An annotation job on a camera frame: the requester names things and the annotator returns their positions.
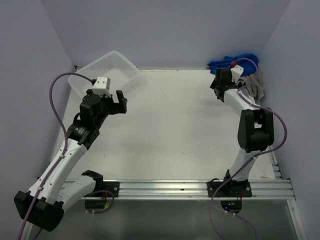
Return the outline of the blue towel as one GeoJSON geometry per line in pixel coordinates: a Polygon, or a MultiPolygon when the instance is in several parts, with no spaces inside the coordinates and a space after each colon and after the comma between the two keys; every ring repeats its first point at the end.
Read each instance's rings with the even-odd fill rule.
{"type": "Polygon", "coordinates": [[[229,68],[232,63],[236,61],[236,64],[243,68],[243,73],[241,76],[249,76],[256,72],[256,67],[259,65],[259,59],[255,54],[244,53],[237,56],[225,56],[222,60],[212,60],[207,66],[210,69],[211,74],[216,74],[218,68],[229,68]]]}

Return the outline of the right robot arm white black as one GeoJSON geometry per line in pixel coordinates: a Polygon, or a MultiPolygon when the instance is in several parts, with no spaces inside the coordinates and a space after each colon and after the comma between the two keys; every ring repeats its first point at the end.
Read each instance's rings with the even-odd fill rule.
{"type": "Polygon", "coordinates": [[[251,197],[250,171],[257,154],[265,151],[274,142],[274,118],[268,110],[254,106],[254,102],[238,92],[235,74],[240,67],[219,67],[210,85],[218,100],[230,106],[239,115],[237,142],[239,151],[222,182],[207,183],[210,197],[251,197]]]}

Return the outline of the grey towel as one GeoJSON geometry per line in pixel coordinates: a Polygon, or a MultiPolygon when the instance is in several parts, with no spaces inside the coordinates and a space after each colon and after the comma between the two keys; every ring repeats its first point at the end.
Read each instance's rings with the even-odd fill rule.
{"type": "Polygon", "coordinates": [[[241,76],[238,80],[239,84],[243,86],[248,85],[242,90],[242,93],[247,98],[253,98],[256,103],[260,102],[265,96],[263,89],[263,71],[258,68],[255,73],[247,76],[241,76]]]}

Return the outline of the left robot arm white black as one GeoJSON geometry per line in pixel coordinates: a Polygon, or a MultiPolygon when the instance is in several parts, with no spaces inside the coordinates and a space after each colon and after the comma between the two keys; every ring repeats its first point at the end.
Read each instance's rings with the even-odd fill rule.
{"type": "Polygon", "coordinates": [[[48,168],[28,191],[18,191],[13,201],[21,219],[48,232],[61,222],[65,211],[80,198],[104,191],[103,176],[86,170],[70,187],[61,189],[76,163],[89,150],[100,134],[100,128],[109,115],[125,114],[128,100],[121,90],[116,91],[118,102],[112,96],[87,91],[66,132],[66,139],[48,168]]]}

